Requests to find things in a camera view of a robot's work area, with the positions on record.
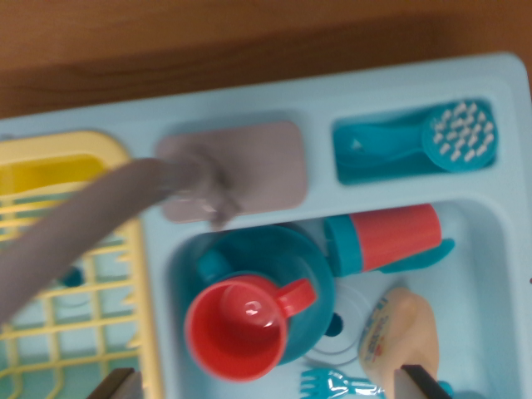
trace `soap bottle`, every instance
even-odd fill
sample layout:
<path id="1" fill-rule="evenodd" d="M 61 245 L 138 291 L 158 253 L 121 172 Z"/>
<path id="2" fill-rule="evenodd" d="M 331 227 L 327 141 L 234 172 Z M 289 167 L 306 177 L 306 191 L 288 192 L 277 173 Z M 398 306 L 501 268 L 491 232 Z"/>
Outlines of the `soap bottle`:
<path id="1" fill-rule="evenodd" d="M 394 372 L 419 364 L 436 380 L 440 353 L 431 305 L 406 288 L 394 288 L 377 304 L 362 332 L 358 358 L 387 399 L 395 399 Z"/>

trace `blue fork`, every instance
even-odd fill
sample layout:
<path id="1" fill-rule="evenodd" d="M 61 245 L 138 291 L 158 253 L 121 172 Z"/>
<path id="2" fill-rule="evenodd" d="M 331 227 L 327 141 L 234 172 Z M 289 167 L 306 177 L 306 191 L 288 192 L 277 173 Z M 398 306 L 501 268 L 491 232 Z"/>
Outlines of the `blue fork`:
<path id="1" fill-rule="evenodd" d="M 333 368 L 314 368 L 301 373 L 302 398 L 338 399 L 346 395 L 380 397 L 385 399 L 384 390 L 366 378 L 351 378 Z M 453 390 L 449 383 L 439 381 L 447 394 L 452 397 Z"/>

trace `light blue plastic sink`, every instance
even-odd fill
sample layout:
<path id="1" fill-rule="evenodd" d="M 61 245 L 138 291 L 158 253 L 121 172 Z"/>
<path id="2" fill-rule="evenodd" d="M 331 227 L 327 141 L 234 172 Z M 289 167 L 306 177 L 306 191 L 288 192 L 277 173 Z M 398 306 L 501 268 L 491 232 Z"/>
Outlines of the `light blue plastic sink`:
<path id="1" fill-rule="evenodd" d="M 386 121 L 463 98 L 482 99 L 494 113 L 499 149 L 493 165 L 466 174 L 339 182 L 332 138 L 337 121 Z M 230 229 L 302 221 L 299 226 L 324 247 L 324 217 L 433 203 L 456 248 L 423 270 L 337 280 L 343 330 L 322 338 L 307 358 L 236 385 L 205 375 L 191 361 L 180 321 L 190 299 L 170 278 L 185 283 L 186 270 L 172 259 L 209 226 L 173 224 L 159 207 L 149 209 L 142 220 L 166 397 L 298 399 L 300 373 L 316 364 L 363 377 L 352 361 L 358 334 L 376 301 L 397 285 L 433 307 L 438 378 L 453 386 L 456 398 L 532 397 L 532 108 L 526 71 L 516 57 L 470 57 L 25 116 L 0 121 L 0 136 L 102 131 L 132 156 L 145 157 L 167 135 L 280 120 L 293 121 L 303 134 L 308 197 L 296 209 L 239 217 Z M 0 392 L 0 399 L 7 394 Z"/>

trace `wooden surface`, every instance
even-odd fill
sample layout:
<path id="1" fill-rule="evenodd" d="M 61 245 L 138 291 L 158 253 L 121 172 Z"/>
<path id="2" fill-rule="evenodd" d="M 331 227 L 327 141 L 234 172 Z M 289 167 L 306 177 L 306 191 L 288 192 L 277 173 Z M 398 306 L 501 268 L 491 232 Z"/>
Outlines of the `wooden surface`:
<path id="1" fill-rule="evenodd" d="M 0 117 L 484 52 L 526 0 L 3 0 Z"/>

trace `bottle label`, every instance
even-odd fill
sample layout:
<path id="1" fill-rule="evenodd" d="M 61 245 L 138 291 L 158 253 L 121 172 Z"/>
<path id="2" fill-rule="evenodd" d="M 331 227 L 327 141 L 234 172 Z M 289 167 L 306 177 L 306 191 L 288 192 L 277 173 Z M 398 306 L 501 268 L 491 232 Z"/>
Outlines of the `bottle label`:
<path id="1" fill-rule="evenodd" d="M 391 306 L 382 298 L 362 332 L 359 357 L 366 364 L 373 364 L 386 351 L 386 335 L 390 329 Z"/>

